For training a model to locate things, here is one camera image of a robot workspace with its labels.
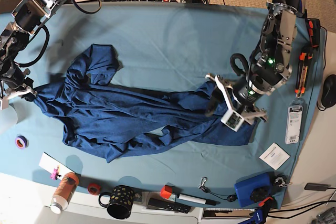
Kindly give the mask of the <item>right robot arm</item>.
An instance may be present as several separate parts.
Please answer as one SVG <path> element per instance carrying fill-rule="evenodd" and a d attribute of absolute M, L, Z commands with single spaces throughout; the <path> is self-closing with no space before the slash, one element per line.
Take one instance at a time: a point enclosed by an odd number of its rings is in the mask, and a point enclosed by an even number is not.
<path fill-rule="evenodd" d="M 22 0 L 12 11 L 14 20 L 1 33 L 1 109 L 9 107 L 10 99 L 32 100 L 37 92 L 28 77 L 29 67 L 37 63 L 46 51 L 50 33 L 46 23 L 67 0 Z M 41 52 L 31 62 L 17 63 L 15 58 L 35 38 L 40 30 L 46 38 Z"/>

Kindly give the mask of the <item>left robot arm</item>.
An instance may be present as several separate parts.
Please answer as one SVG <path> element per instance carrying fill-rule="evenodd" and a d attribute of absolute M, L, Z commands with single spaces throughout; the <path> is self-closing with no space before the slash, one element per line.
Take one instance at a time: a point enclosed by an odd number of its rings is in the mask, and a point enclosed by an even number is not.
<path fill-rule="evenodd" d="M 297 35 L 296 19 L 305 12 L 305 0 L 267 0 L 268 14 L 262 25 L 259 41 L 248 59 L 236 53 L 230 65 L 240 78 L 231 81 L 208 73 L 205 77 L 216 86 L 205 116 L 214 114 L 225 103 L 227 110 L 221 122 L 237 132 L 243 123 L 256 119 L 267 121 L 265 109 L 256 107 L 263 95 L 271 95 L 291 77 L 292 43 Z"/>

